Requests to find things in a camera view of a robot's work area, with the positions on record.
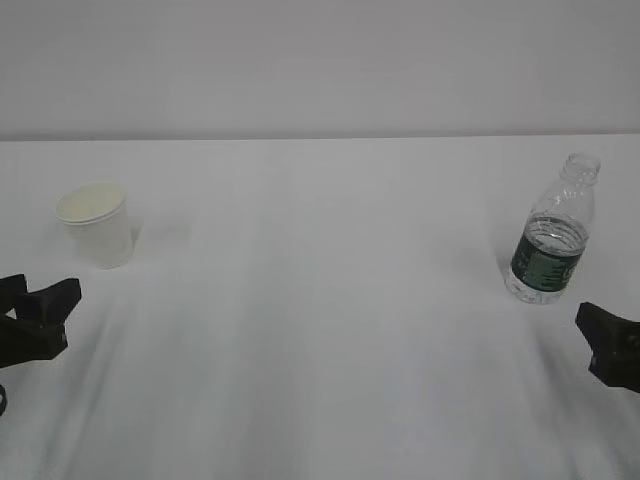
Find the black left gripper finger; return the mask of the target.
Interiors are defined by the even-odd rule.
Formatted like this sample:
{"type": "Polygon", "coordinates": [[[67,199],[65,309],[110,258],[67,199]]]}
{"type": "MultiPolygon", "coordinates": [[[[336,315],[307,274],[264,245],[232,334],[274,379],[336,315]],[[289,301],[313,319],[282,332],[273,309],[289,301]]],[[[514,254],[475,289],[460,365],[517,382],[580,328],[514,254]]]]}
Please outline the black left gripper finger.
{"type": "Polygon", "coordinates": [[[65,321],[82,298],[77,278],[20,295],[1,314],[1,367],[52,360],[67,346],[65,321]]]}
{"type": "Polygon", "coordinates": [[[27,293],[27,282],[24,274],[15,274],[0,279],[0,312],[7,314],[15,306],[18,296],[27,293]]]}

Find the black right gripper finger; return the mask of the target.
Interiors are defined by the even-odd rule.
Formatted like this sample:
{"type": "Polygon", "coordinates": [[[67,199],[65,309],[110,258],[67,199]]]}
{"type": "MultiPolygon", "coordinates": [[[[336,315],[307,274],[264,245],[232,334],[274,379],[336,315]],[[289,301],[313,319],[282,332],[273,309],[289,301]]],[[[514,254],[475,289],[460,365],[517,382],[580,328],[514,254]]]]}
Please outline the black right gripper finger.
{"type": "Polygon", "coordinates": [[[608,387],[639,392],[639,323],[583,302],[575,323],[592,355],[588,370],[608,387]]]}

